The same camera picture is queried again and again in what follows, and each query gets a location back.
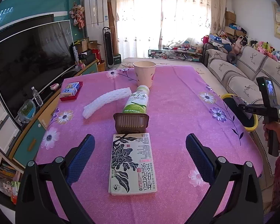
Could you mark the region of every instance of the camera screen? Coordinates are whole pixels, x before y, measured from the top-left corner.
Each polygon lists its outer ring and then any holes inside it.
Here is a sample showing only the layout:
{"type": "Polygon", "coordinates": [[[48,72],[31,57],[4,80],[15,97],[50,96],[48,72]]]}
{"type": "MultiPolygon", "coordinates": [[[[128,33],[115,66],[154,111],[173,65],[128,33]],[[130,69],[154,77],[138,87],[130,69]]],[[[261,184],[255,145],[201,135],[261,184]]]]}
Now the camera screen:
{"type": "Polygon", "coordinates": [[[265,80],[265,82],[266,82],[266,88],[267,88],[269,97],[275,97],[276,94],[275,94],[274,85],[272,84],[272,81],[265,80]]]}

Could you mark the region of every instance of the brown plastic tray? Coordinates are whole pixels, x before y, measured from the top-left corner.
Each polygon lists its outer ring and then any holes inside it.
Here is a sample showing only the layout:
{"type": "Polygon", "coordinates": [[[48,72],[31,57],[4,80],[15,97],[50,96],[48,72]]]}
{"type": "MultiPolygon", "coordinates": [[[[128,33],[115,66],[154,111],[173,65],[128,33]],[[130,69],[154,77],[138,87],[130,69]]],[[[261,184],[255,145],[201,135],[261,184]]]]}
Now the brown plastic tray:
{"type": "Polygon", "coordinates": [[[113,117],[118,134],[145,133],[148,127],[149,115],[147,114],[116,113],[113,117]]]}

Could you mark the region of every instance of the floral tablecloth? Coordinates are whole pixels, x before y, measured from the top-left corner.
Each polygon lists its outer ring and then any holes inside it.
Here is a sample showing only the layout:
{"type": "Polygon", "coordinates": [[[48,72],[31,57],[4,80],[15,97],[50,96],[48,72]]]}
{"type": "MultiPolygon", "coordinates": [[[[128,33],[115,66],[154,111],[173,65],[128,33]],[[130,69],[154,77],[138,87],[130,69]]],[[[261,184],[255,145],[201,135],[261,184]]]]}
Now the floral tablecloth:
{"type": "MultiPolygon", "coordinates": [[[[76,100],[59,101],[37,154],[38,164],[52,162],[92,134],[96,147],[78,182],[72,189],[95,223],[184,223],[198,206],[209,184],[203,182],[185,140],[194,133],[204,146],[230,162],[251,161],[257,175],[262,158],[249,134],[191,66],[157,66],[150,88],[148,114],[152,154],[158,191],[141,196],[112,196],[108,193],[113,114],[121,112],[127,99],[104,105],[89,119],[82,117],[83,107],[109,91],[137,88],[134,69],[104,71],[65,79],[82,81],[76,100]]],[[[66,218],[51,183],[53,203],[66,218]]],[[[227,203],[228,186],[218,212],[227,203]]]]}

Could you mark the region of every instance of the teal wall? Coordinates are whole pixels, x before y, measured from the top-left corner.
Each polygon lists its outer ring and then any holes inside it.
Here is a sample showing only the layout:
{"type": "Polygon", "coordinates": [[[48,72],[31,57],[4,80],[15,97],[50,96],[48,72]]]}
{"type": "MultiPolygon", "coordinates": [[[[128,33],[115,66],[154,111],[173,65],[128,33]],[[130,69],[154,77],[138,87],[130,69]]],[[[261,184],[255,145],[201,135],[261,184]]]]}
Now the teal wall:
{"type": "Polygon", "coordinates": [[[73,26],[73,19],[69,16],[73,2],[80,4],[80,0],[3,0],[0,3],[0,27],[21,18],[53,12],[67,12],[62,16],[55,16],[55,21],[71,21],[73,39],[83,38],[83,31],[73,26]]]}

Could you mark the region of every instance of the silver bolt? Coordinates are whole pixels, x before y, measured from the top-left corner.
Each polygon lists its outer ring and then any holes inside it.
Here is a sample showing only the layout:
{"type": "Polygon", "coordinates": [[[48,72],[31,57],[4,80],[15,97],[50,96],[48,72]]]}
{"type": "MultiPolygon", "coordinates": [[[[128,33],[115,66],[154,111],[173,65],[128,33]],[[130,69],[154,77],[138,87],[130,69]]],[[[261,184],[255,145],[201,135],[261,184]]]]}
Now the silver bolt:
{"type": "Polygon", "coordinates": [[[63,161],[63,157],[59,156],[55,159],[55,162],[61,163],[63,161]]]}
{"type": "Polygon", "coordinates": [[[34,161],[29,161],[29,162],[28,162],[28,166],[29,166],[29,167],[32,167],[33,165],[34,165],[34,161]]]}
{"type": "Polygon", "coordinates": [[[253,167],[253,164],[250,161],[247,161],[246,164],[248,167],[253,167]]]}
{"type": "Polygon", "coordinates": [[[218,158],[218,160],[219,160],[219,162],[221,162],[221,163],[225,163],[225,162],[226,162],[226,158],[224,158],[223,156],[220,156],[220,157],[218,158]]]}

